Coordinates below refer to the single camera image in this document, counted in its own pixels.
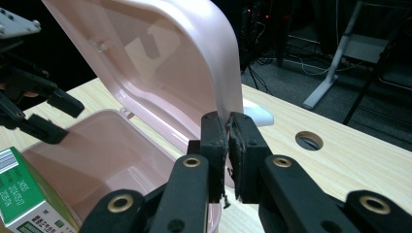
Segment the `gray floor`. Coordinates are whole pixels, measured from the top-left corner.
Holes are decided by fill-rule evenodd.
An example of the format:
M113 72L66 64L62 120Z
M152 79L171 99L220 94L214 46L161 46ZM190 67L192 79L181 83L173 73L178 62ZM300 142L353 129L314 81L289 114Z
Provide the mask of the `gray floor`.
M252 63L251 68L260 77L260 81L255 78L257 88L261 91L271 92L275 97L296 106L301 107L304 100L326 77L326 73L321 75L306 74L322 73L323 70L305 66L305 71L303 71L300 60L294 59L292 56L285 58L282 68L276 65L274 58L272 59L261 59L260 62ZM337 73L338 81L312 110L314 113L337 122L343 122L368 75L364 67L358 66L351 69ZM249 69L242 74L242 83L256 88ZM373 84L360 105L412 124L411 96L412 92L402 93ZM412 127L410 125L372 114L364 109L357 109L348 126L412 151Z

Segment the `green packaging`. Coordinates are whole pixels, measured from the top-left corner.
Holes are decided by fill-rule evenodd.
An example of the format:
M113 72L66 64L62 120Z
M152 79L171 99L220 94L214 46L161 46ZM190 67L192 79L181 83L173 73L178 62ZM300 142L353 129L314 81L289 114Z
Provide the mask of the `green packaging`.
M79 231L58 193L15 148L0 151L0 216L2 233Z

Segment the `box lid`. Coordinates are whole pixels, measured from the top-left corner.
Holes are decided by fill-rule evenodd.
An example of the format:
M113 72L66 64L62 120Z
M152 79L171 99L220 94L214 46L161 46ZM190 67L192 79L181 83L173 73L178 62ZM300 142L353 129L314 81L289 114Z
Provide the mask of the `box lid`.
M43 1L119 102L180 150L204 114L243 112L236 38L211 1Z

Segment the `pink plastic box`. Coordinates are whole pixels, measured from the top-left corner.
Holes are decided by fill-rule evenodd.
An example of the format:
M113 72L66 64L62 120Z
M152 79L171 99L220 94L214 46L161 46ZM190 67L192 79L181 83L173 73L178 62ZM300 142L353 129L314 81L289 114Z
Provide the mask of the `pink plastic box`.
M243 112L236 39L209 0L44 3L119 102L182 154L199 139L204 114L227 120ZM97 113L69 131L59 145L23 154L80 220L113 190L146 194L167 182L174 158L120 112ZM211 205L209 231L220 216L221 206Z

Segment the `wooden table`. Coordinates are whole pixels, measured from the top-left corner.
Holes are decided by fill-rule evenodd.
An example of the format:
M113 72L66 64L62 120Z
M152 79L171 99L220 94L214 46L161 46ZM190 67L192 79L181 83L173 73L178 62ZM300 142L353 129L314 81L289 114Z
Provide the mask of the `wooden table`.
M244 98L261 105L275 116L274 125L259 129L273 153L284 154L297 160L324 192L345 200L347 193L352 190L368 189L391 198L405 211L412 213L412 152L245 85L242 88ZM45 103L25 113L28 116L36 113L48 117L61 127L68 127L96 111L121 108L98 79L69 93L86 106L76 119ZM137 117L132 121L173 156L183 154ZM323 147L316 151L303 149L295 141L299 132L316 133L322 138ZM11 146L24 150L36 142L38 140L18 130L0 128L0 150ZM223 210L220 232L262 232L258 206L240 204L234 200L233 190L227 190L232 206Z

